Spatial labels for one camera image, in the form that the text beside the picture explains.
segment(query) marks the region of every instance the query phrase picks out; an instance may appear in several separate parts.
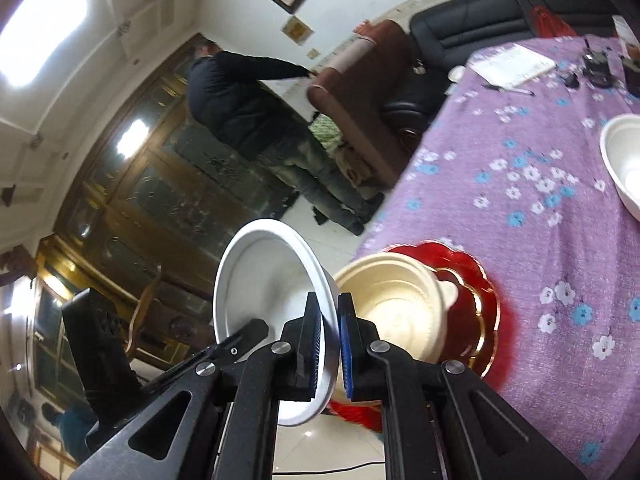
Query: floral tablecloth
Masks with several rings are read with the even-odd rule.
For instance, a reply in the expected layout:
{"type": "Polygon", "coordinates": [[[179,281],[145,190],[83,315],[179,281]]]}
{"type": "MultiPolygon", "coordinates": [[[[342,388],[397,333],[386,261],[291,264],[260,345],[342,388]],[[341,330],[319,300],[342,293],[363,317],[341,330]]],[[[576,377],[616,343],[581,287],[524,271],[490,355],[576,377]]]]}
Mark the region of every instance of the floral tablecloth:
{"type": "MultiPolygon", "coordinates": [[[[611,49],[622,79],[618,41],[589,40],[611,49]]],[[[582,38],[520,44],[560,70],[579,68],[584,51],[582,38]]],[[[466,70],[356,257],[437,239],[476,257],[503,307],[489,384],[588,478],[605,479],[640,433],[640,223],[599,136],[640,100],[580,81],[570,90],[547,73],[522,86],[532,97],[487,90],[466,70]]]]}

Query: notebook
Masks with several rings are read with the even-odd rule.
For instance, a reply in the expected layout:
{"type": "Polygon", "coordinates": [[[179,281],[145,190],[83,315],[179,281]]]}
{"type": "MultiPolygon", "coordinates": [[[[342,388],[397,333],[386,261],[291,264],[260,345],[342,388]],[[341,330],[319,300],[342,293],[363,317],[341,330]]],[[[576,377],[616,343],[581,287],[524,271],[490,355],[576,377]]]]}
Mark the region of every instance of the notebook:
{"type": "Polygon", "coordinates": [[[555,66],[556,62],[553,59],[521,45],[514,45],[500,54],[469,64],[469,68],[489,84],[501,88],[519,86],[555,66]]]}

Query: sofa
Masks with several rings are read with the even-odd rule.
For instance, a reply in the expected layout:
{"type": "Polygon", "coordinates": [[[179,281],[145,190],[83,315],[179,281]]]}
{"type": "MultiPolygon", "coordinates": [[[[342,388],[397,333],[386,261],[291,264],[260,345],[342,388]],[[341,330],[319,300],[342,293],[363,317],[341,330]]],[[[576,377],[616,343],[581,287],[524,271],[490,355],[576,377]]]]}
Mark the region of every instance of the sofa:
{"type": "Polygon", "coordinates": [[[480,48],[536,37],[535,6],[579,35],[614,35],[610,0],[451,0],[414,15],[409,34],[386,20],[354,40],[309,87],[309,101],[393,186],[446,99],[449,70],[480,48]]]}

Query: metal screw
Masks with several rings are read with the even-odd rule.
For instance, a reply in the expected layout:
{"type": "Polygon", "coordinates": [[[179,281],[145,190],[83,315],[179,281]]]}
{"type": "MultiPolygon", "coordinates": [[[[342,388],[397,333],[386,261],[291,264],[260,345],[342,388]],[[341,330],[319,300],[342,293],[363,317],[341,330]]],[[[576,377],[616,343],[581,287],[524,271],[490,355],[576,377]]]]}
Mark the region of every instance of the metal screw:
{"type": "Polygon", "coordinates": [[[291,345],[286,341],[276,341],[271,345],[271,351],[274,354],[286,354],[289,350],[291,350],[291,345]]]}
{"type": "Polygon", "coordinates": [[[200,377],[206,377],[216,371],[216,365],[211,361],[203,361],[196,366],[196,373],[200,377]]]}
{"type": "Polygon", "coordinates": [[[374,341],[373,343],[371,343],[371,349],[376,354],[383,354],[385,352],[389,352],[390,348],[391,348],[391,346],[386,341],[378,340],[378,341],[374,341]]]}
{"type": "Polygon", "coordinates": [[[450,374],[458,375],[465,371],[465,365],[460,361],[451,360],[444,363],[444,369],[450,374]]]}

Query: black jacket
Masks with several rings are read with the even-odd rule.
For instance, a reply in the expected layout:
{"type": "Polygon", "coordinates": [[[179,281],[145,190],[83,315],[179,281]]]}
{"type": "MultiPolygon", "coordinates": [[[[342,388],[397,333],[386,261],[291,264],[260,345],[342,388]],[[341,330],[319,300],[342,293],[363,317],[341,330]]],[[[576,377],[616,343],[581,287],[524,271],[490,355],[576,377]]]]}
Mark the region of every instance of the black jacket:
{"type": "Polygon", "coordinates": [[[197,59],[191,66],[187,101],[191,115],[221,142],[247,160],[286,132],[270,126],[277,116],[292,112],[258,80],[307,77],[309,70],[270,57],[250,57],[221,51],[197,59]]]}

